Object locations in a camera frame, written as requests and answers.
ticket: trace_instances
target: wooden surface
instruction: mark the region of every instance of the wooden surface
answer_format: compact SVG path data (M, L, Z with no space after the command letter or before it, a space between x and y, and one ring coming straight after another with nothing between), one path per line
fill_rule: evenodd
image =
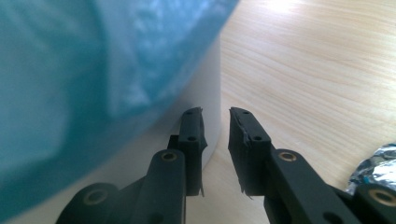
M396 140L396 1L245 0L221 35L222 133L187 223L268 223L240 187L229 111L251 111L276 147L344 189L360 161Z

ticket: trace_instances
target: aluminum foil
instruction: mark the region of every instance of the aluminum foil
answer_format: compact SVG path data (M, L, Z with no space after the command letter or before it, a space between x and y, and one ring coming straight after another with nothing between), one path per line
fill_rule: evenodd
M349 178L346 192L353 194L358 185L370 183L396 190L396 143L382 146L373 157L362 161Z

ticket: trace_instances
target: wood grain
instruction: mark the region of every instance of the wood grain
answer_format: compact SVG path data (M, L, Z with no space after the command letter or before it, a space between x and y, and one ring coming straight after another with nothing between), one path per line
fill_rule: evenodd
M221 44L222 133L187 223L268 223L262 197L240 192L227 150L231 106L339 189L395 141L396 1L244 0Z

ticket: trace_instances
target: translucent plastic bag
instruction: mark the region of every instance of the translucent plastic bag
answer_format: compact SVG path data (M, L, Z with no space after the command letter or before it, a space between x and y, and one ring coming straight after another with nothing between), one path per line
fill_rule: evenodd
M0 222L145 131L236 0L0 2Z

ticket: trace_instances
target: blue plastic bag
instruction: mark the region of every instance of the blue plastic bag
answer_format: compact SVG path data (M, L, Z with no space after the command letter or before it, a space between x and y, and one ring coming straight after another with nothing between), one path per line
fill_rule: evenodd
M235 4L0 1L0 222L155 122Z

